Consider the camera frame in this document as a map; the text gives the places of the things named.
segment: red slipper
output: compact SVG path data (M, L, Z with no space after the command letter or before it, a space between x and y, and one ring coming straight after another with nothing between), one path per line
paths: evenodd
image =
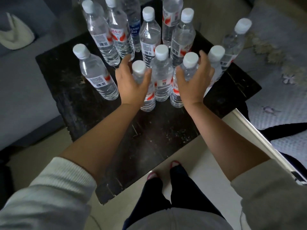
M147 180L150 180L152 178L158 178L158 174L156 174L155 172L151 172L150 174L148 174Z
M178 166L178 165L181 165L181 163L177 160L174 160L174 161L171 162L171 164L169 166L170 166L170 168L173 168L173 167Z

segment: white bottle cap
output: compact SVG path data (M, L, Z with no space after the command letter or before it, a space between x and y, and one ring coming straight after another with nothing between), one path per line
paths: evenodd
M166 60L169 57L169 48L164 44L160 44L155 49L155 55L160 61Z
M183 65L187 68L193 68L198 62L198 55L195 52L188 52L183 58Z
M154 8L148 6L143 9L143 19L146 22L154 20Z
M142 61L142 60L134 61L133 64L132 64L132 70L133 70L134 73L143 75L146 71L146 65L145 65L144 61Z
M211 63L218 62L225 54L225 48L220 45L213 46L208 53L208 59Z
M194 10L191 8L185 8L181 12L181 21L183 23L190 23L194 17Z
M235 26L235 32L237 34L243 35L249 30L250 27L251 20L249 20L248 18L241 18Z
M75 45L72 51L76 55L76 57L78 57L79 59L86 59L86 58L89 58L91 55L87 47L81 43Z
M116 6L116 0L106 0L106 5L110 8L113 8Z
M92 0L85 0L82 2L82 7L87 14L94 13L94 3Z

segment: hand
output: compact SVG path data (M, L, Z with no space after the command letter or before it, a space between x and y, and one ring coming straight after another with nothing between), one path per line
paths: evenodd
M214 68L211 67L207 55L202 50L200 50L199 54L201 61L191 80L186 81L181 67L176 67L178 89L183 105L187 111L194 104L203 103L205 91L214 74Z
M115 77L117 80L117 87L119 90L122 104L129 104L137 110L141 108L148 92L148 86L151 80L151 69L148 69L144 74L142 84L137 84L131 74L131 62L129 62L131 55L126 55L119 68L115 70Z

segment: gray sleeve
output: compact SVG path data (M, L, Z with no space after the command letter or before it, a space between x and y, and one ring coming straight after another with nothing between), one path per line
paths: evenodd
M252 230L306 228L307 187L298 185L273 159L239 175L231 185L242 197Z
M96 182L84 169L54 158L29 187L17 191L0 212L0 229L80 229Z

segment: black pants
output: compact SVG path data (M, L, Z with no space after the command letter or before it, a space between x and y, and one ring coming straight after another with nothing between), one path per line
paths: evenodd
M172 207L211 212L223 217L219 210L201 192L195 182L189 178L186 170L181 165L171 168L170 175L172 203L162 194L163 183L160 178L148 180L144 185L141 197L135 208L128 219L126 219L123 230L150 214Z

